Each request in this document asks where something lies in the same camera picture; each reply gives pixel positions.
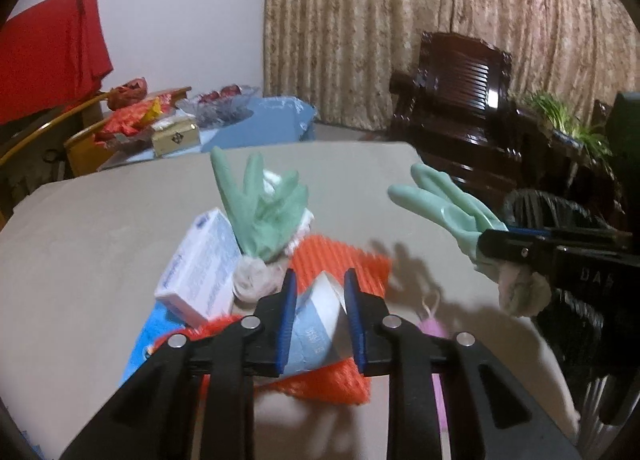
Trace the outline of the white blue small carton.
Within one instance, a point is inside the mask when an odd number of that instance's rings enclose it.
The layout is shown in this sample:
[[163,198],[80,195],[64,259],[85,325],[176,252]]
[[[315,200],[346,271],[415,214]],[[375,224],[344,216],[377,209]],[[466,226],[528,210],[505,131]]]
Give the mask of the white blue small carton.
[[285,376],[318,370],[352,357],[344,289],[322,271],[298,296]]

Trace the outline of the orange foam mesh net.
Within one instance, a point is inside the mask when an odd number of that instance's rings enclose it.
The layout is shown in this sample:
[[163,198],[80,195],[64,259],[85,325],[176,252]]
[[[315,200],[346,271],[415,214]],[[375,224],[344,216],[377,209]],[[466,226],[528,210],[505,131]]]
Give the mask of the orange foam mesh net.
[[[331,274],[343,287],[344,275],[355,269],[362,291],[383,298],[386,295],[392,261],[385,255],[363,251],[322,235],[305,237],[288,258],[297,280],[297,298],[322,271]],[[335,405],[362,405],[370,400],[370,381],[358,372],[352,359],[318,370],[278,379],[258,379],[258,392],[273,391],[299,399]]]

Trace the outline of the green rubber glove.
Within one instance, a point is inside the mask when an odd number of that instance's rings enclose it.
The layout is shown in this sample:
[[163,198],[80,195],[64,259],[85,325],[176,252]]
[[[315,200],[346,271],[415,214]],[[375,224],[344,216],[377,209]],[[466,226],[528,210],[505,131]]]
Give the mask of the green rubber glove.
[[254,153],[247,158],[242,186],[233,179],[230,163],[221,148],[214,147],[209,157],[222,204],[241,251],[264,262],[275,260],[260,206],[265,193],[262,154]]
[[397,206],[424,217],[456,239],[459,249],[488,277],[497,275],[498,263],[477,250],[488,229],[506,231],[506,225],[476,197],[457,187],[450,176],[419,162],[411,166],[414,185],[392,185],[387,195]]

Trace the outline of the white alcohol pads box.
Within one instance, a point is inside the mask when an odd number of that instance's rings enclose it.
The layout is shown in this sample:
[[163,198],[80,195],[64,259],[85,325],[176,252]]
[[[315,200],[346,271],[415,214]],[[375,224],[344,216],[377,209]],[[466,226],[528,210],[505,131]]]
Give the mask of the white alcohol pads box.
[[233,273],[241,258],[224,213],[200,214],[160,276],[154,298],[183,323],[200,327],[231,313]]

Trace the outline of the black lined trash bin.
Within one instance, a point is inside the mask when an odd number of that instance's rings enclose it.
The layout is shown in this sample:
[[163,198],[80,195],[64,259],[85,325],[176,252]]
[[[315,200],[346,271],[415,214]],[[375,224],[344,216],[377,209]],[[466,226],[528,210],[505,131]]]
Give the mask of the black lined trash bin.
[[[603,228],[631,233],[639,258],[638,225],[615,227],[564,198],[517,189],[506,196],[506,227]],[[611,313],[552,297],[546,273],[498,261],[499,303],[533,321],[551,348],[580,416],[578,447],[588,459],[639,454],[639,301]]]

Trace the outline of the blue tube with white cap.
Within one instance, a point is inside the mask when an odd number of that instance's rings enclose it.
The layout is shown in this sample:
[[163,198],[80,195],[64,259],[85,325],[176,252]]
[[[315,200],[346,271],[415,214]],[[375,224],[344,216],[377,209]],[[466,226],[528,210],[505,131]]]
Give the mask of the blue tube with white cap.
[[167,333],[186,329],[183,321],[171,314],[162,303],[156,302],[145,321],[129,356],[120,383],[125,383],[151,355],[154,343]]

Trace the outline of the green potted plant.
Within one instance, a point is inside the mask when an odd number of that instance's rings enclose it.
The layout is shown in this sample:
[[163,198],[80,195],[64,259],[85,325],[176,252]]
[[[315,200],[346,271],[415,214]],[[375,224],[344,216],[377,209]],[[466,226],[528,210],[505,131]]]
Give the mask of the green potted plant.
[[599,127],[593,128],[576,117],[564,102],[549,92],[526,92],[523,96],[526,106],[541,113],[556,131],[582,144],[590,157],[606,159],[612,155],[608,139]]

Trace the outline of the crumpled white tissue ball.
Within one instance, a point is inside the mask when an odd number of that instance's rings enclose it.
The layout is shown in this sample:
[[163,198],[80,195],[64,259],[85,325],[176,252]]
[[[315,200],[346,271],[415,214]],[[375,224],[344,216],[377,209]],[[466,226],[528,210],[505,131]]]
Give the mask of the crumpled white tissue ball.
[[288,258],[271,263],[242,255],[232,276],[235,298],[245,305],[256,304],[267,295],[278,293],[288,270]]

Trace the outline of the blue tablecloth side table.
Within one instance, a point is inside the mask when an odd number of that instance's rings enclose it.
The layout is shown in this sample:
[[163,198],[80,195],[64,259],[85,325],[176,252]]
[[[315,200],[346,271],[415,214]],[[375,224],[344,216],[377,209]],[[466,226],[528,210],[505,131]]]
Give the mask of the blue tablecloth side table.
[[166,158],[206,154],[215,146],[230,149],[314,140],[317,109],[295,96],[252,98],[248,109],[252,112],[248,118],[221,129],[203,130],[198,146],[178,149]]

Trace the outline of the yellow wooden chair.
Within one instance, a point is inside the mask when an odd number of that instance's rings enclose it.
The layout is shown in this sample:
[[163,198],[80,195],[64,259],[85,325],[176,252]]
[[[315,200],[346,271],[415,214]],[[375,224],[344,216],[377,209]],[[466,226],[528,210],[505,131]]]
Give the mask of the yellow wooden chair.
[[96,140],[96,132],[114,114],[106,106],[108,92],[2,124],[3,179],[16,182],[22,175],[51,172],[61,180],[98,171],[117,153],[114,142]]

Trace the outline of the glass fruit bowl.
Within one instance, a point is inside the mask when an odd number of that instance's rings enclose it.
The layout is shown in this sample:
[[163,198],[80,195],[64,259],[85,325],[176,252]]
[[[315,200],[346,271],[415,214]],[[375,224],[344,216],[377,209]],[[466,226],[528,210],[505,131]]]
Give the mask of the glass fruit bowl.
[[176,103],[176,108],[190,117],[198,128],[221,129],[252,116],[250,101],[259,92],[256,87],[229,84],[194,98],[183,98]]

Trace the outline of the red snack packages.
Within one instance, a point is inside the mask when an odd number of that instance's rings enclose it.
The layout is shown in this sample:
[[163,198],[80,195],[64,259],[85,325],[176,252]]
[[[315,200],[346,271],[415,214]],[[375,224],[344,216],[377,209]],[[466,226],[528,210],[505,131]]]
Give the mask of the red snack packages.
[[103,128],[96,132],[96,140],[106,142],[115,139],[117,134],[126,137],[137,135],[160,117],[167,115],[171,107],[171,94],[164,93],[118,109],[107,119]]

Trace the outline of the beige patterned curtain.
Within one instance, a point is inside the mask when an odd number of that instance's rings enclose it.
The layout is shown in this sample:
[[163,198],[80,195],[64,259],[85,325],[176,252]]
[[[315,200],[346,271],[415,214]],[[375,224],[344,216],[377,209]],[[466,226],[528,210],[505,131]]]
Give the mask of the beige patterned curtain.
[[620,0],[266,0],[264,79],[322,120],[383,129],[396,70],[427,32],[484,40],[512,57],[509,91],[547,91],[587,117],[639,87],[639,30]]

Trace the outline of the red crumpled bag on cabinet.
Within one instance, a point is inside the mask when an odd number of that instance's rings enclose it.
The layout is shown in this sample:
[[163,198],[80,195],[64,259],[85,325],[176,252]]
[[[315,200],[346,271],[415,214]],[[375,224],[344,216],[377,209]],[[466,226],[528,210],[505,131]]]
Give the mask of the red crumpled bag on cabinet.
[[137,104],[148,95],[148,83],[143,77],[132,79],[108,92],[106,106],[115,110]]

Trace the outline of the red cloth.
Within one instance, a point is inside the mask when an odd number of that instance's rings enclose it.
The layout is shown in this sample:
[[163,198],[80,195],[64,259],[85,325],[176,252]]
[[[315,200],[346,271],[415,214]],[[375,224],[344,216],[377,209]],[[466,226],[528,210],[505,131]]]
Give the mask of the red cloth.
[[112,71],[98,0],[44,0],[1,28],[1,122],[88,98]]

